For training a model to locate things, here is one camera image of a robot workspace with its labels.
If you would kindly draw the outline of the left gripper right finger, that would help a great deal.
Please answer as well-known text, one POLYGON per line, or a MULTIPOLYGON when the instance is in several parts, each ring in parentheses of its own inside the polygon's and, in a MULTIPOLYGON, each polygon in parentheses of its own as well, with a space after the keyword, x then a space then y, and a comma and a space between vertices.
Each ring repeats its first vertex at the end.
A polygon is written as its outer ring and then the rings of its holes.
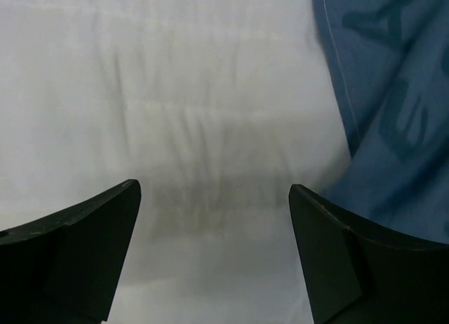
POLYGON ((315 323, 448 322, 448 246, 294 184, 290 216, 315 323))

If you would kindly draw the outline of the white pillow yellow edge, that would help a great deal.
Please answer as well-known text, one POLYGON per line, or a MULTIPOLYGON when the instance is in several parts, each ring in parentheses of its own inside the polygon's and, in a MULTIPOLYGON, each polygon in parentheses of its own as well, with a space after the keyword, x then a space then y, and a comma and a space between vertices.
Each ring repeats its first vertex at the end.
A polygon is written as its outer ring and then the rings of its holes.
POLYGON ((1 228, 140 181, 110 323, 310 323, 288 192, 349 160, 311 0, 1 0, 1 228))

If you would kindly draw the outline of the blue cartoon print pillowcase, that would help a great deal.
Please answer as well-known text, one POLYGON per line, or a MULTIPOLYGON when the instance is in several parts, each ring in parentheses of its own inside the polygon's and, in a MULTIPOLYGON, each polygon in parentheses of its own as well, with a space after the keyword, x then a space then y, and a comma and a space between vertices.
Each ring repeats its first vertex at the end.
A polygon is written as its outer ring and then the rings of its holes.
POLYGON ((351 161, 325 198, 448 242, 448 0, 312 0, 351 161))

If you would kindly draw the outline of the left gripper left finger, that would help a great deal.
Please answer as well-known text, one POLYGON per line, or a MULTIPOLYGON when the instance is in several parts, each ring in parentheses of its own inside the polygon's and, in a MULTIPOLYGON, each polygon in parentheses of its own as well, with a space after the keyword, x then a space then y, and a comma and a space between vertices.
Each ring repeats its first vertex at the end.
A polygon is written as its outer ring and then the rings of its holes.
POLYGON ((103 323, 141 202, 137 180, 1 231, 2 323, 103 323))

